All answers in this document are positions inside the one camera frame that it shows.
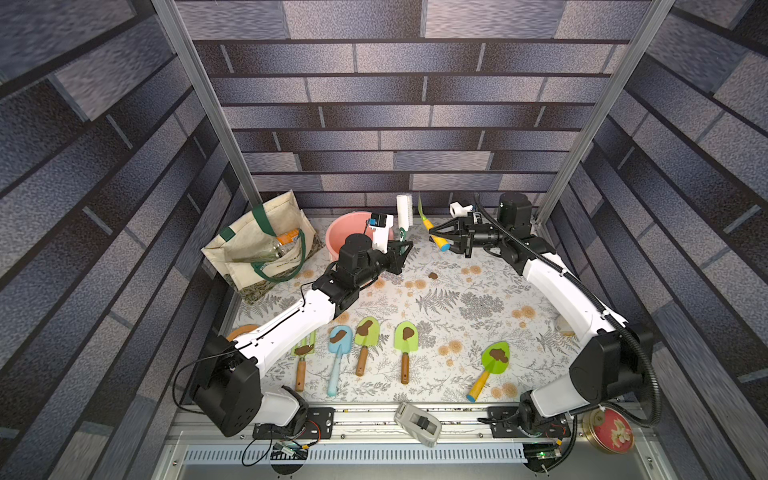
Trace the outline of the white green hand brush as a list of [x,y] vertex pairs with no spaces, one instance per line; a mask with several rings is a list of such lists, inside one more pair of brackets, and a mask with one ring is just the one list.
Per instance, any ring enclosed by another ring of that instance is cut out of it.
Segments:
[[396,197],[398,232],[401,240],[406,240],[409,230],[413,227],[413,199],[411,194],[400,194]]

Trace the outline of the pink plastic bucket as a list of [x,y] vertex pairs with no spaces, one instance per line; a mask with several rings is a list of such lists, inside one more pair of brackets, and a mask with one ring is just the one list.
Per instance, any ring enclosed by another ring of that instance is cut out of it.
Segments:
[[332,261],[337,261],[339,251],[348,236],[364,234],[372,240],[374,249],[386,253],[388,242],[394,239],[394,216],[372,212],[352,212],[334,220],[326,231],[326,247]]

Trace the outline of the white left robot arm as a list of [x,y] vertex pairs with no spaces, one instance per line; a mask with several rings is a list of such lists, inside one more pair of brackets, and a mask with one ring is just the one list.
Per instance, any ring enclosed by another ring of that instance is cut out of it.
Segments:
[[330,323],[384,272],[398,275],[413,248],[411,240],[387,242],[385,252],[365,234],[348,236],[338,259],[310,283],[302,298],[266,324],[233,340],[206,342],[189,393],[200,413],[225,437],[250,425],[268,425],[289,436],[306,423],[307,402],[293,389],[264,391],[261,380],[300,340]]

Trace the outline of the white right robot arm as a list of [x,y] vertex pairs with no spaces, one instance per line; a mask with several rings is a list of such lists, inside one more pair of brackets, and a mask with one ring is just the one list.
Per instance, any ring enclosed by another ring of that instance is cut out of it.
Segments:
[[571,327],[580,351],[566,375],[520,396],[508,417],[529,435],[544,426],[601,406],[635,424],[656,426],[661,387],[652,365],[653,334],[632,324],[593,294],[531,227],[532,204],[523,194],[504,193],[497,214],[481,204],[451,206],[451,251],[471,257],[477,248],[504,260],[534,285]]

